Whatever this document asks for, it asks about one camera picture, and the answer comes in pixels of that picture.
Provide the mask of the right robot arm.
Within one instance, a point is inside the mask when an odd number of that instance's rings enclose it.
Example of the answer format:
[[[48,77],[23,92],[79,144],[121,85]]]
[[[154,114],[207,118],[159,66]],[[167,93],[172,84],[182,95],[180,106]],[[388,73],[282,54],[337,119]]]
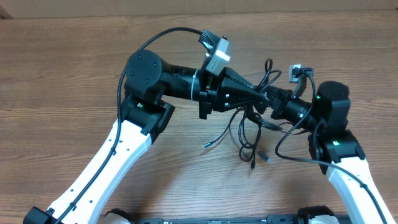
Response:
[[[323,82],[310,103],[274,86],[261,92],[273,110],[273,119],[285,119],[310,133],[308,162],[320,166],[352,223],[395,222],[371,177],[363,148],[347,129],[351,103],[346,85]]]

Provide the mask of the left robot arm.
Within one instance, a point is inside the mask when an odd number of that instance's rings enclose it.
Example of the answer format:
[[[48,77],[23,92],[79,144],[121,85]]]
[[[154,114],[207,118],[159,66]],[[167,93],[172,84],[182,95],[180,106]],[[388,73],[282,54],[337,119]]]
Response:
[[[218,54],[200,69],[172,65],[150,50],[132,54],[118,86],[118,117],[77,180],[48,209],[31,208],[24,223],[96,223],[127,171],[167,127],[174,106],[163,96],[199,104],[200,118],[241,106],[266,108],[266,96]]]

